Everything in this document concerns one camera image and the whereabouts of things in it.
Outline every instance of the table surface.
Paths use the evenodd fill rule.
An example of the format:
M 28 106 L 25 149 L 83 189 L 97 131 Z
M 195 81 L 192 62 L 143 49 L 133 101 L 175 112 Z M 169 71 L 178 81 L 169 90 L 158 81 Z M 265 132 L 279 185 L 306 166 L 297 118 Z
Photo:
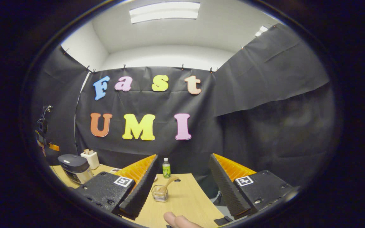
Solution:
M 72 182 L 65 175 L 61 166 L 50 167 L 67 186 L 79 187 L 77 183 Z M 96 175 L 103 171 L 109 172 L 112 169 L 110 166 L 100 165 L 92 172 Z M 223 218 L 224 215 L 208 199 L 192 174 L 172 174 L 172 176 L 177 176 L 181 181 L 173 182 L 168 186 L 167 202 L 154 201 L 150 192 L 136 220 L 124 219 L 146 227 L 165 228 L 168 223 L 164 221 L 163 214 L 171 211 L 176 216 L 184 215 L 188 220 L 202 227 L 217 227 L 214 220 Z M 167 180 L 162 174 L 157 174 L 157 180 L 153 185 L 165 185 Z

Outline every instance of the black bracket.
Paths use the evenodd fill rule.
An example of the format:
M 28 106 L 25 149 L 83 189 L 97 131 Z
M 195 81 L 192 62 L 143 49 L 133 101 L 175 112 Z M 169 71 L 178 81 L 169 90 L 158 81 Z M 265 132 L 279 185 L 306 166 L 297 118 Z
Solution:
M 221 219 L 215 219 L 213 222 L 215 222 L 217 225 L 225 225 L 231 221 L 233 221 L 231 218 L 225 216 Z

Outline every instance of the black curtain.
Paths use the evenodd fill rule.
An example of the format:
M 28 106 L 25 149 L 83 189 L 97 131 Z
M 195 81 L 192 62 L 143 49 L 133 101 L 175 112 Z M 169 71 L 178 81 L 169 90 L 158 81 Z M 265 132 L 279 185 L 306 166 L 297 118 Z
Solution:
M 164 92 L 152 90 L 156 75 L 168 76 L 168 89 Z M 187 90 L 185 78 L 195 75 L 201 80 L 197 84 L 201 93 L 193 95 Z M 109 76 L 106 95 L 95 100 L 93 84 Z M 133 78 L 130 91 L 114 89 L 118 79 L 123 76 Z M 100 71 L 91 74 L 80 94 L 76 111 L 76 133 L 78 153 L 84 149 L 98 152 L 101 163 L 123 168 L 152 154 L 164 157 L 171 163 L 171 173 L 192 173 L 205 193 L 216 195 L 217 186 L 208 168 L 211 153 L 222 153 L 222 128 L 213 117 L 212 94 L 215 78 L 210 71 L 173 67 L 133 67 Z M 97 137 L 91 133 L 90 114 L 100 113 L 98 129 L 103 129 L 102 115 L 112 114 L 109 133 Z M 187 113 L 190 140 L 176 140 L 177 122 L 175 114 Z M 134 114 L 138 122 L 145 114 L 156 116 L 153 121 L 154 141 L 122 138 L 125 132 L 125 114 Z
M 333 155 L 336 109 L 328 73 L 290 28 L 269 28 L 215 78 L 225 157 L 297 186 L 307 184 Z
M 38 127 L 36 122 L 42 114 L 43 106 L 51 105 L 53 110 L 45 115 L 48 121 L 46 139 L 60 148 L 60 151 L 45 148 L 50 165 L 59 165 L 57 157 L 62 154 L 77 154 L 74 114 L 87 73 L 84 66 L 58 46 L 46 59 L 36 77 L 31 104 L 34 129 Z

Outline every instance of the human finger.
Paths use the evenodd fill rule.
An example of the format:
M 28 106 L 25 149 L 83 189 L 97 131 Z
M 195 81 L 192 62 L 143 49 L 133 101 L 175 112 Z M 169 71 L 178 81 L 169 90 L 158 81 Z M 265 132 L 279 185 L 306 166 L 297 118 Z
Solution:
M 174 222 L 180 228 L 203 228 L 194 222 L 190 222 L 186 217 L 182 215 L 175 217 Z
M 164 220 L 172 227 L 172 228 L 179 228 L 175 223 L 176 216 L 172 212 L 166 212 L 163 215 Z

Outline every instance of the letter u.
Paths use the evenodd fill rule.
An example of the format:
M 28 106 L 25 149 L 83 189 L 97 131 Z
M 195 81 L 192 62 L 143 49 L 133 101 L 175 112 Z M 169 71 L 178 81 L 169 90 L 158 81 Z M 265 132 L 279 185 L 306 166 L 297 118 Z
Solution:
M 97 137 L 105 137 L 109 132 L 109 121 L 112 118 L 112 114 L 103 114 L 104 118 L 104 129 L 102 131 L 98 130 L 98 119 L 101 114 L 91 113 L 91 133 Z

